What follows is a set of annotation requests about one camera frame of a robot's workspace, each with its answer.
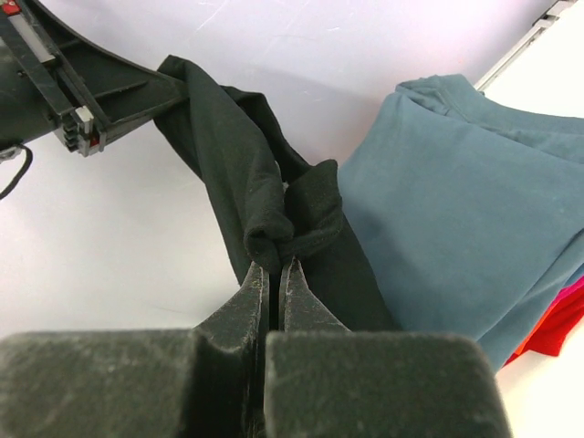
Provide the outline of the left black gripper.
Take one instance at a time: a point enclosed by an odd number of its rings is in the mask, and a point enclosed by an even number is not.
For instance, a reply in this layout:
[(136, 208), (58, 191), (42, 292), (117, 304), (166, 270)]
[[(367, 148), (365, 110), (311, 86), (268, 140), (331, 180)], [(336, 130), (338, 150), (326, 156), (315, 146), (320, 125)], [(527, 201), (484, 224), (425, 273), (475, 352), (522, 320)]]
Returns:
[(187, 99), (183, 81), (83, 37), (37, 1), (1, 3), (1, 156), (53, 132), (88, 157)]

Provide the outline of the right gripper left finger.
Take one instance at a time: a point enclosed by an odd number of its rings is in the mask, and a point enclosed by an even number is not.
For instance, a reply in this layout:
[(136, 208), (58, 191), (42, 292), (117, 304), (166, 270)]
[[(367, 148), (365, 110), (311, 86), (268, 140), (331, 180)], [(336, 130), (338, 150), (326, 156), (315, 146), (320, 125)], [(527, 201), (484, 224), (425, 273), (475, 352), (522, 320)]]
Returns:
[(28, 332), (1, 343), (4, 437), (261, 437), (270, 281), (195, 328)]

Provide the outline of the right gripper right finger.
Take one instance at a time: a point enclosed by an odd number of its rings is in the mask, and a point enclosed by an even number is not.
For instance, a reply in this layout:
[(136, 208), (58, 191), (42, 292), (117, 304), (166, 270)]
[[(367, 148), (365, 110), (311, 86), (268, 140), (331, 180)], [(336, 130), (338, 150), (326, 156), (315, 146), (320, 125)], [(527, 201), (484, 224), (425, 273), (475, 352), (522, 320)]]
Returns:
[(490, 365), (470, 339), (352, 332), (285, 268), (266, 338), (270, 437), (507, 437)]

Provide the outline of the black floral print t-shirt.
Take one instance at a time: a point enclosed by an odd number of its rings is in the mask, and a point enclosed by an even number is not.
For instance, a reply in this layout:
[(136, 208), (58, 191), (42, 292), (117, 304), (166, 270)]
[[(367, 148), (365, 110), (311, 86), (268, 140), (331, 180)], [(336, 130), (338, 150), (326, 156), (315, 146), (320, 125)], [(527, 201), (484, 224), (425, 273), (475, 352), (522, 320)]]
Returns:
[(286, 140), (266, 97), (217, 83), (169, 56), (160, 72), (188, 98), (155, 119), (204, 183), (238, 280), (299, 260), (311, 292), (348, 329), (394, 331), (372, 268), (343, 213), (338, 165), (308, 163)]

